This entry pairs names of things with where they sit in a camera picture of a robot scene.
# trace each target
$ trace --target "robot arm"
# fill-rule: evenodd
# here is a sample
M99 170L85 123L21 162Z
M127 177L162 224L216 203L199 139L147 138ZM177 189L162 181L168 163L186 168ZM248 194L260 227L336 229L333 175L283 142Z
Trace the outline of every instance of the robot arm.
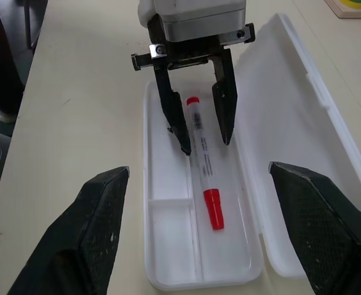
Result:
M140 22L149 30L150 53L132 55L136 71L153 66L165 117L186 155L191 153L180 95L170 85L168 70L213 61L212 87L221 135L229 144L234 128L237 91L230 49L255 40L245 23L245 0L140 0Z

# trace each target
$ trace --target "red marker cap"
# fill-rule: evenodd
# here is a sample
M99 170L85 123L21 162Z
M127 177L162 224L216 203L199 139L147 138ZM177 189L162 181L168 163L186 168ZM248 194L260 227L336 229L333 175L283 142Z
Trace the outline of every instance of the red marker cap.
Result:
M199 102L199 98L196 96L193 96L187 100L187 105L189 105L190 103L198 103L198 102Z
M218 189L207 189L204 191L204 198L213 230L223 229L224 218L220 205L220 192Z

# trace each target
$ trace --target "table surface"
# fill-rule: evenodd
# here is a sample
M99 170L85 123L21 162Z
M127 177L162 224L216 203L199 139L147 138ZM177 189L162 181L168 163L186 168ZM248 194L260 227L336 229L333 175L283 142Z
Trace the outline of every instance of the table surface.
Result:
M160 294L143 254L143 92L151 69L137 0L50 0L0 183L0 294L5 294L48 226L97 173L128 165L119 249L108 294ZM256 29L286 13L314 59L361 151L361 20L340 20L324 0L249 0ZM244 45L232 47L236 61ZM211 65L172 79L213 81ZM280 278L265 259L243 286L177 294L313 294L305 279Z

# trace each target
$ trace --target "marker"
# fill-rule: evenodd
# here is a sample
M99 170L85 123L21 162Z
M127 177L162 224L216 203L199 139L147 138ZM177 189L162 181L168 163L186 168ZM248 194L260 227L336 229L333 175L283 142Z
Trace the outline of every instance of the marker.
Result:
M194 142L199 163L200 185L204 192L204 199L209 213L213 230L224 228L223 212L220 205L220 192L216 187L212 161L209 156L209 143L202 125L198 97L187 100L187 111L192 120Z

